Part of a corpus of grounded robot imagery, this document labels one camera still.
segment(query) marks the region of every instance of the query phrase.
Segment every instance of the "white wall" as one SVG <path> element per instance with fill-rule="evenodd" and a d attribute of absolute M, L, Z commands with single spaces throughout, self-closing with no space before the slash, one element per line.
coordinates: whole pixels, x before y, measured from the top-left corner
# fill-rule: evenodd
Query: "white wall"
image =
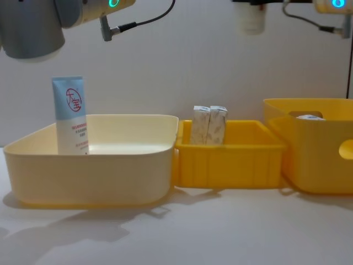
<path fill-rule="evenodd" d="M 169 0 L 137 0 L 112 25 L 159 15 Z M 104 43 L 98 21 L 65 31 L 50 61 L 28 65 L 0 54 L 0 145 L 55 122 L 52 76 L 83 75 L 89 114 L 158 113 L 189 118 L 196 104 L 225 105 L 231 118 L 261 118 L 270 97 L 344 97 L 350 40 L 318 32 L 269 5 L 261 36 L 235 30 L 230 0 L 177 0 L 165 19 Z M 289 10 L 325 25 L 309 4 Z"/>

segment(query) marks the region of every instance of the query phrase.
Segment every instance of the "cream plastic bin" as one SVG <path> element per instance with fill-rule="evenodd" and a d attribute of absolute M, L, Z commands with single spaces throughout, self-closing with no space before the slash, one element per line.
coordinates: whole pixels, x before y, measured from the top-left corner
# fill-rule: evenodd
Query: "cream plastic bin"
<path fill-rule="evenodd" d="M 166 115 L 87 116 L 90 155 L 57 154 L 50 125 L 5 147 L 12 190 L 34 206 L 134 206 L 171 188 L 178 118 Z"/>

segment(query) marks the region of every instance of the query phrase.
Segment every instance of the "yellow plastic crate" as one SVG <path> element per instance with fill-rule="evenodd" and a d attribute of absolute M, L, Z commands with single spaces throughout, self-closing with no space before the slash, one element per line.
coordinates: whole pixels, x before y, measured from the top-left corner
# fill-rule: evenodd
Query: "yellow plastic crate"
<path fill-rule="evenodd" d="M 266 99 L 269 128 L 288 144 L 282 170 L 297 189 L 353 194 L 353 100 Z M 297 119 L 312 114 L 322 120 Z"/>
<path fill-rule="evenodd" d="M 285 145 L 259 121 L 227 121 L 224 145 L 190 145 L 179 124 L 174 183 L 189 188 L 277 188 Z"/>

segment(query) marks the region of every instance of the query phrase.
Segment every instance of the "black cable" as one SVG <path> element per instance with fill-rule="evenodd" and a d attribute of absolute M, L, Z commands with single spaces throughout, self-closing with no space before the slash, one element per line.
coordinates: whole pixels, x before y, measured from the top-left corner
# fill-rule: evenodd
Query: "black cable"
<path fill-rule="evenodd" d="M 150 20 L 146 20 L 146 21 L 143 21 L 143 22 L 139 22 L 139 23 L 136 23 L 136 22 L 132 22 L 132 23 L 128 23 L 128 24 L 125 24 L 125 25 L 121 25 L 121 26 L 118 26 L 119 30 L 120 30 L 120 33 L 124 32 L 124 31 L 127 31 L 129 29 L 132 29 L 132 28 L 135 28 L 137 26 L 142 26 L 142 25 L 146 25 L 146 24 L 149 24 L 149 23 L 152 23 L 152 22 L 155 22 L 161 18 L 164 18 L 166 15 L 169 14 L 170 11 L 172 11 L 173 7 L 175 5 L 175 0 L 172 0 L 172 4 L 170 5 L 170 7 L 168 8 L 167 11 L 165 11 L 162 15 L 159 15 L 158 17 L 156 18 L 152 18 Z"/>
<path fill-rule="evenodd" d="M 290 17 L 290 18 L 296 18 L 296 19 L 300 19 L 302 21 L 305 21 L 309 24 L 312 24 L 314 25 L 315 27 L 317 27 L 319 30 L 321 31 L 325 31 L 325 32 L 328 32 L 328 33 L 335 33 L 335 27 L 334 26 L 321 26 L 320 24 L 310 20 L 310 19 L 307 19 L 307 18 L 304 18 L 304 17 L 300 17 L 299 15 L 292 15 L 292 14 L 289 14 L 286 10 L 287 6 L 288 6 L 289 2 L 283 2 L 283 6 L 282 6 L 282 12 L 284 15 L 286 15 L 287 17 Z"/>
<path fill-rule="evenodd" d="M 172 0 L 172 4 L 171 4 L 170 7 L 168 8 L 168 10 L 165 11 L 162 15 L 159 15 L 158 17 L 153 18 L 153 19 L 150 19 L 150 20 L 147 20 L 147 21 L 139 22 L 139 23 L 137 23 L 137 26 L 146 25 L 146 24 L 148 24 L 148 23 L 155 22 L 155 21 L 157 21 L 158 19 L 164 18 L 166 15 L 169 14 L 170 11 L 172 11 L 174 5 L 175 5 L 175 0 Z"/>

